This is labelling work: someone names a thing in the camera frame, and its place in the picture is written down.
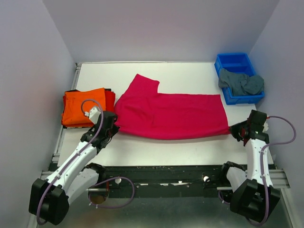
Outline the magenta t shirt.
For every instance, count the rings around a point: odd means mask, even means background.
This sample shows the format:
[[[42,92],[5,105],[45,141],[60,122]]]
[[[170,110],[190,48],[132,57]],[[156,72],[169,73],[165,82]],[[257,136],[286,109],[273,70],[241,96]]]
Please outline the magenta t shirt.
[[[159,140],[184,140],[229,134],[220,95],[164,94],[160,82],[137,74],[114,112],[120,131]]]

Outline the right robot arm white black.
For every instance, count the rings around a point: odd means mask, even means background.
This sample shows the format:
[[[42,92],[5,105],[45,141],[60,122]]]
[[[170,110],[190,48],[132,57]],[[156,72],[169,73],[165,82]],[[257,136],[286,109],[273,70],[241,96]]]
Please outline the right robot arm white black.
[[[245,217],[255,226],[263,225],[280,200],[269,174],[269,136],[264,132],[267,115],[252,110],[247,120],[229,128],[231,135],[243,142],[247,153],[247,168],[233,162],[222,166],[218,180],[231,186],[230,210]]]

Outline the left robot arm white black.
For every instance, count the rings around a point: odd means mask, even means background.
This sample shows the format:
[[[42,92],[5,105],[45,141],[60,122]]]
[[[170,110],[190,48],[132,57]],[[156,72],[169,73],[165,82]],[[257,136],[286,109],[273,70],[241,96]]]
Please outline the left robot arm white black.
[[[58,225],[72,202],[88,187],[99,188],[105,183],[102,166],[90,161],[118,133],[117,115],[94,107],[89,119],[94,126],[82,135],[69,158],[44,180],[36,179],[31,186],[28,211],[36,215],[39,225],[47,222]]]

